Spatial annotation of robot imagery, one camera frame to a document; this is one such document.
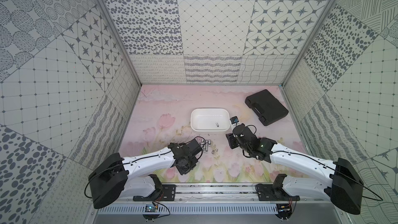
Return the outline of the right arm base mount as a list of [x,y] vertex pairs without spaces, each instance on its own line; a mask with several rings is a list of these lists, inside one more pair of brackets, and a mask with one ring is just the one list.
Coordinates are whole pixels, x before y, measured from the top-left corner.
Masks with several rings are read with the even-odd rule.
[[273,184],[256,184],[259,201],[299,201],[299,196],[291,196],[283,189],[287,174],[278,174]]

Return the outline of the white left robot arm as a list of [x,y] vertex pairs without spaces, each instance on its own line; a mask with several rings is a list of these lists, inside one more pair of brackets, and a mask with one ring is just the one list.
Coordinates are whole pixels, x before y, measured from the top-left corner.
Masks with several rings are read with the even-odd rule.
[[95,209],[105,208],[120,198],[155,201],[164,187],[154,174],[161,169],[176,168],[180,175],[192,171],[203,154],[203,146],[192,139],[185,143],[169,143],[166,147],[144,155],[122,157],[116,152],[106,158],[88,177],[85,187]]

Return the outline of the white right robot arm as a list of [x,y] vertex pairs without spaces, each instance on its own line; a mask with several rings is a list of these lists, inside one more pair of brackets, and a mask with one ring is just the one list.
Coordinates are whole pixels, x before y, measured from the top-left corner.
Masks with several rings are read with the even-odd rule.
[[361,213],[364,184],[349,161],[306,155],[275,140],[258,138],[244,124],[236,125],[226,138],[230,148],[241,148],[246,158],[289,167],[308,176],[278,174],[272,185],[257,184],[260,201],[296,202],[301,197],[310,197],[330,201],[352,215]]

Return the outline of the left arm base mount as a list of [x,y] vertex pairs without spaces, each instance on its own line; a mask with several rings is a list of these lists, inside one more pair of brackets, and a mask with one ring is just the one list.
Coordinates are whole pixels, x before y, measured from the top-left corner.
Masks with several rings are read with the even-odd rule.
[[174,201],[176,195],[176,185],[163,184],[157,175],[150,174],[147,177],[136,178],[138,180],[134,186],[138,189],[133,194],[135,202],[149,201]]

